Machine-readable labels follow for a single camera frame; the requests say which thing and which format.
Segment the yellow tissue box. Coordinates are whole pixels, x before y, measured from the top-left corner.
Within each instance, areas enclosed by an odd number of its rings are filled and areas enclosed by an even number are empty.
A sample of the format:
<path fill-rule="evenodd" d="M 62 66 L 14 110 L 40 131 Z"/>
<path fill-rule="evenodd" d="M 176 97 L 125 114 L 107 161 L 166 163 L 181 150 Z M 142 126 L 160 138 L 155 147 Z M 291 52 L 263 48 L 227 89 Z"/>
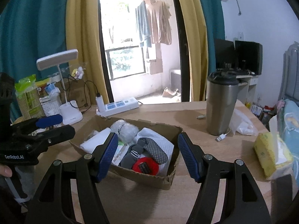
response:
<path fill-rule="evenodd" d="M 265 178 L 275 180 L 291 173 L 293 156 L 280 138 L 277 116 L 270 119 L 269 129 L 269 132 L 258 134 L 253 148 Z"/>

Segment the brown cardboard carton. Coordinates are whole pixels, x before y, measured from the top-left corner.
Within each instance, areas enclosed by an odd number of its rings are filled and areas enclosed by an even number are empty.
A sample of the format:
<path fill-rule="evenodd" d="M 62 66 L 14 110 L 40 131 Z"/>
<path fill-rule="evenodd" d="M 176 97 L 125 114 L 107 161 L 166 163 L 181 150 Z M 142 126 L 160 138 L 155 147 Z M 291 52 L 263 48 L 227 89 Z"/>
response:
<path fill-rule="evenodd" d="M 74 80 L 70 78 L 64 78 L 63 80 L 66 91 L 62 87 L 61 81 L 55 83 L 55 86 L 61 91 L 61 102 L 63 104 L 65 103 L 64 95 L 66 95 L 69 102 L 76 100 L 77 107 L 79 107 L 80 110 L 88 109 L 91 106 L 90 93 L 88 86 L 85 85 L 84 81 L 82 79 Z"/>

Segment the white paper towel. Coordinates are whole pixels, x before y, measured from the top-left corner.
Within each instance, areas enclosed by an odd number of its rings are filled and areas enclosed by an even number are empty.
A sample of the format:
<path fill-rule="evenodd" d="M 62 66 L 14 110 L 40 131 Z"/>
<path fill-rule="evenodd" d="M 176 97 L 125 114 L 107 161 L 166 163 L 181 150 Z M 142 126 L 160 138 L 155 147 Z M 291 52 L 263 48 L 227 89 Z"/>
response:
<path fill-rule="evenodd" d="M 112 130 L 109 127 L 102 131 L 93 130 L 87 136 L 87 140 L 80 144 L 80 148 L 86 153 L 92 154 L 97 146 L 104 144 L 111 131 Z"/>

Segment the white plastic basket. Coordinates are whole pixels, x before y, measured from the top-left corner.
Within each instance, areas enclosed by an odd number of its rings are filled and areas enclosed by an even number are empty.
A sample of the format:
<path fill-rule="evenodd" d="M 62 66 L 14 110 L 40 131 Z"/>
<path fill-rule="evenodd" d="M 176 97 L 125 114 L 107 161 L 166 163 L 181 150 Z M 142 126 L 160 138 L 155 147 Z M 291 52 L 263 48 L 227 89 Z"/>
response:
<path fill-rule="evenodd" d="M 61 106 L 61 100 L 59 95 L 54 97 L 45 96 L 43 98 L 39 98 L 39 100 L 46 116 L 60 114 L 59 107 Z"/>

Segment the brown cardboard box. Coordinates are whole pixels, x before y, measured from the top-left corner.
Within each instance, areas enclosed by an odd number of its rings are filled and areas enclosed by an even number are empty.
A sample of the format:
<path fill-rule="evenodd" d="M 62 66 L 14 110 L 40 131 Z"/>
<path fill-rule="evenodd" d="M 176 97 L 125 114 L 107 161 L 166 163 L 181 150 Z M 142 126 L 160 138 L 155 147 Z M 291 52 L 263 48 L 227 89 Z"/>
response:
<path fill-rule="evenodd" d="M 92 153 L 103 145 L 110 133 L 121 150 L 112 157 L 110 171 L 137 183 L 169 190 L 178 163 L 178 136 L 182 128 L 142 120 L 122 120 L 95 115 L 70 140 L 81 154 Z"/>

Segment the hanging teal shirt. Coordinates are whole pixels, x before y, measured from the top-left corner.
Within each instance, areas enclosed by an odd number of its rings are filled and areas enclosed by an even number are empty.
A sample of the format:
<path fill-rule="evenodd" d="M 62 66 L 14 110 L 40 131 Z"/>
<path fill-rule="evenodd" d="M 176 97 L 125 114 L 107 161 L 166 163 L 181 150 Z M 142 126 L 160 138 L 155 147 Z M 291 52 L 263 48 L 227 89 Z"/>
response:
<path fill-rule="evenodd" d="M 140 46 L 151 48 L 152 42 L 150 24 L 147 17 L 147 8 L 145 1 L 142 1 L 141 4 L 135 9 L 135 15 Z"/>

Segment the grey padded headboard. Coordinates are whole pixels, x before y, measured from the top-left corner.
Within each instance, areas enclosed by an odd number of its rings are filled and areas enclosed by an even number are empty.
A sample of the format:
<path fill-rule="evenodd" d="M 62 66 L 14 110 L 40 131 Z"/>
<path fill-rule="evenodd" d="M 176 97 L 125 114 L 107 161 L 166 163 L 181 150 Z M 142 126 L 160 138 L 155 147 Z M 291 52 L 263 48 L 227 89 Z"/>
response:
<path fill-rule="evenodd" d="M 279 99 L 289 99 L 298 105 L 299 78 L 298 42 L 294 42 L 283 56 L 283 74 Z"/>

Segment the steel travel mug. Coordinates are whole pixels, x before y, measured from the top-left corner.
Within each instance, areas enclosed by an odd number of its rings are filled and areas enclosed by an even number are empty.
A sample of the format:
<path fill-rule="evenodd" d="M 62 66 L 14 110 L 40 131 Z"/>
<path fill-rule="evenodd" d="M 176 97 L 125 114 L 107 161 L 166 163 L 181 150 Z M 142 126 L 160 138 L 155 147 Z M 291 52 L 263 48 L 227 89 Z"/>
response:
<path fill-rule="evenodd" d="M 235 108 L 239 81 L 235 71 L 217 70 L 207 78 L 207 131 L 213 136 L 227 132 Z"/>

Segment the grey dotted sock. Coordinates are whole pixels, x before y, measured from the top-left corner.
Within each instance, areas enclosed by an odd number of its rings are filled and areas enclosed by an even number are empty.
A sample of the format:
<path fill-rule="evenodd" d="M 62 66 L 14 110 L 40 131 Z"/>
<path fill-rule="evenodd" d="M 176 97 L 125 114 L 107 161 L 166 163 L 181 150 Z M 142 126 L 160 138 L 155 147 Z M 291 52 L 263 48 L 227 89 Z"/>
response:
<path fill-rule="evenodd" d="M 126 169 L 132 169 L 132 166 L 144 153 L 153 158 L 159 165 L 168 161 L 167 154 L 153 139 L 139 138 L 136 144 L 129 147 L 127 154 L 120 162 L 120 166 Z"/>

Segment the green snack bag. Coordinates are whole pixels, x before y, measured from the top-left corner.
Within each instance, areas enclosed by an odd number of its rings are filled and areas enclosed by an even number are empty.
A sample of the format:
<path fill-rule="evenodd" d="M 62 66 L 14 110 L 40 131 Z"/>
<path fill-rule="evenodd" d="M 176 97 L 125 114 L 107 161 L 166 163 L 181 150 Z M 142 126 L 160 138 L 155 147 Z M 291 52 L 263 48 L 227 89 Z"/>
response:
<path fill-rule="evenodd" d="M 15 84 L 15 90 L 17 102 L 25 120 L 45 116 L 40 104 L 35 74 L 20 79 Z"/>

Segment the hanging beige shirt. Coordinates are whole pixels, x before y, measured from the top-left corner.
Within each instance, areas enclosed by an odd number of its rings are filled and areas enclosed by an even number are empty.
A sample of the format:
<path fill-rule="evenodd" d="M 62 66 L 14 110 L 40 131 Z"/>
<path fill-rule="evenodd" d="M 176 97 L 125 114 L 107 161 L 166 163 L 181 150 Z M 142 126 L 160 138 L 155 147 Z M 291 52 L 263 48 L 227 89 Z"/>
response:
<path fill-rule="evenodd" d="M 167 4 L 164 1 L 157 1 L 147 5 L 147 17 L 152 43 L 171 45 L 172 35 L 169 23 L 171 13 Z"/>

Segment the white tv stand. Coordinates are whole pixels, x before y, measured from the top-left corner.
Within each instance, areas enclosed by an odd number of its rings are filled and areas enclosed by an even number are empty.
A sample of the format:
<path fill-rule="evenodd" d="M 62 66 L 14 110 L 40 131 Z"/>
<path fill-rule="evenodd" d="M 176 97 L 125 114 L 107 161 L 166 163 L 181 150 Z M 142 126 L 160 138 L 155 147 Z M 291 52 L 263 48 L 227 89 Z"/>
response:
<path fill-rule="evenodd" d="M 258 84 L 259 76 L 252 75 L 238 75 L 238 96 L 237 99 L 243 104 L 254 101 L 256 86 Z"/>

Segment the red round object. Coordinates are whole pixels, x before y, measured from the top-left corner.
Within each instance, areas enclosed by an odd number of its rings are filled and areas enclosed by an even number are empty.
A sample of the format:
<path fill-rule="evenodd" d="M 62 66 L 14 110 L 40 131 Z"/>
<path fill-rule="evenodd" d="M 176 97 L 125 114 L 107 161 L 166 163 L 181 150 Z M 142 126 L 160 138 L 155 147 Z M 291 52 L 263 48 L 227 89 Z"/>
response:
<path fill-rule="evenodd" d="M 132 170 L 146 175 L 157 175 L 159 164 L 151 157 L 142 157 L 132 166 Z"/>

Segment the white desk lamp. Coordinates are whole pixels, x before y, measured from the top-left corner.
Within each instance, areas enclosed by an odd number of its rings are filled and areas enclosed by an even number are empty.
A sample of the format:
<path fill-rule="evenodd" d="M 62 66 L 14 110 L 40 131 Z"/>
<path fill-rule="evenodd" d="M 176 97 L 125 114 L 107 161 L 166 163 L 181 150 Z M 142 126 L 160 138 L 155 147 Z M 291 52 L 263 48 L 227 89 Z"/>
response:
<path fill-rule="evenodd" d="M 61 78 L 62 88 L 64 89 L 64 98 L 65 98 L 65 103 L 59 107 L 64 125 L 73 125 L 83 119 L 83 115 L 78 109 L 78 107 L 77 106 L 75 107 L 71 104 L 71 102 L 68 102 L 65 83 L 60 69 L 61 64 L 64 64 L 71 60 L 75 60 L 77 58 L 78 58 L 78 50 L 72 49 L 72 50 L 67 50 L 52 55 L 48 55 L 46 57 L 42 57 L 37 59 L 36 61 L 36 66 L 39 71 L 43 71 L 54 66 L 56 66 L 58 69 Z"/>

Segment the clear plastic bag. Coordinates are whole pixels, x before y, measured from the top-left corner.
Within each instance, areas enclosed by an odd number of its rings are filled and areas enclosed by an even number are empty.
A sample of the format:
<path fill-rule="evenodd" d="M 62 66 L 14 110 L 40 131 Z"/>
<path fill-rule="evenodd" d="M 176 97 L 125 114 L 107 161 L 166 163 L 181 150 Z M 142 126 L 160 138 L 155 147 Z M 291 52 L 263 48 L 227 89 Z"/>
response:
<path fill-rule="evenodd" d="M 236 134 L 236 132 L 246 136 L 258 135 L 258 130 L 253 125 L 251 120 L 238 109 L 234 109 L 233 111 L 233 115 L 229 123 L 229 128 L 234 135 Z"/>

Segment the white charger plug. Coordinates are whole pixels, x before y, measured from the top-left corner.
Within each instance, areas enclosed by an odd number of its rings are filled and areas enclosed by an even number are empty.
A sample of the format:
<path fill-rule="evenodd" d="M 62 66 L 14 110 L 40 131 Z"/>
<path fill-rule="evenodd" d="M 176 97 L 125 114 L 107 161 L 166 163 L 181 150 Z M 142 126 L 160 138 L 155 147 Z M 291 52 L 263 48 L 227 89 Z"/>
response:
<path fill-rule="evenodd" d="M 98 111 L 100 113 L 106 111 L 106 109 L 105 109 L 105 103 L 104 103 L 103 97 L 102 97 L 102 95 L 100 93 L 96 94 L 96 103 L 97 103 Z"/>

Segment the black monitor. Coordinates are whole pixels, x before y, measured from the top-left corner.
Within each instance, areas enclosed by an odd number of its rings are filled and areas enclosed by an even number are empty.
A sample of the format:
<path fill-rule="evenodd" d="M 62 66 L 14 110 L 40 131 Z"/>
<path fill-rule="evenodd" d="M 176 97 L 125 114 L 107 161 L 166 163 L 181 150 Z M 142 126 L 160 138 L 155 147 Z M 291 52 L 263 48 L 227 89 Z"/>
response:
<path fill-rule="evenodd" d="M 252 41 L 214 40 L 216 69 L 231 69 L 240 75 L 261 75 L 263 46 Z"/>

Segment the bubble wrap ball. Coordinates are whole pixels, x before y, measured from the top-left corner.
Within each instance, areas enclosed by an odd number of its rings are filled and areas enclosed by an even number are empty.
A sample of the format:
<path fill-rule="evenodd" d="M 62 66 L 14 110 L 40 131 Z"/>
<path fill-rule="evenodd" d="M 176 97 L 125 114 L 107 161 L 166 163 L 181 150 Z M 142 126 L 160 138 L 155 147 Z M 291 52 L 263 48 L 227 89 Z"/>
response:
<path fill-rule="evenodd" d="M 137 126 L 122 119 L 114 122 L 110 129 L 117 134 L 119 140 L 124 144 L 130 144 L 139 132 Z"/>

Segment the white dotted cloth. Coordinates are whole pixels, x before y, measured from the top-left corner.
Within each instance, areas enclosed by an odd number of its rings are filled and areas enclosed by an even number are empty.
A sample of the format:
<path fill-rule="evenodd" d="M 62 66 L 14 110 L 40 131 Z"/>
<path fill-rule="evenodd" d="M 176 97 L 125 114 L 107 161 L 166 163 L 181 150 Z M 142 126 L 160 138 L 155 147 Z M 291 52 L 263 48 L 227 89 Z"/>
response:
<path fill-rule="evenodd" d="M 149 156 L 156 161 L 159 166 L 157 176 L 165 177 L 170 165 L 170 160 L 174 150 L 174 145 L 164 136 L 156 133 L 149 128 L 143 128 L 134 137 L 133 142 L 140 144 L 145 142 L 145 150 L 141 154 L 142 156 Z"/>

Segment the white power strip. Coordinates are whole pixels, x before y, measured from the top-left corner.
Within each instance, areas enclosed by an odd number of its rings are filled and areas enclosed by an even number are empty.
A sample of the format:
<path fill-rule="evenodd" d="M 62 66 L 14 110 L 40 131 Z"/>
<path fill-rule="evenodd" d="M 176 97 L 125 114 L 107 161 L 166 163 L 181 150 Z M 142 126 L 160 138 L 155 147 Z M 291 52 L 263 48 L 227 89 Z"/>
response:
<path fill-rule="evenodd" d="M 102 113 L 98 111 L 98 107 L 97 107 L 96 114 L 102 117 L 109 117 L 129 110 L 137 109 L 138 107 L 139 107 L 138 100 L 136 100 L 134 97 L 131 97 L 117 102 L 105 104 L 106 111 Z"/>

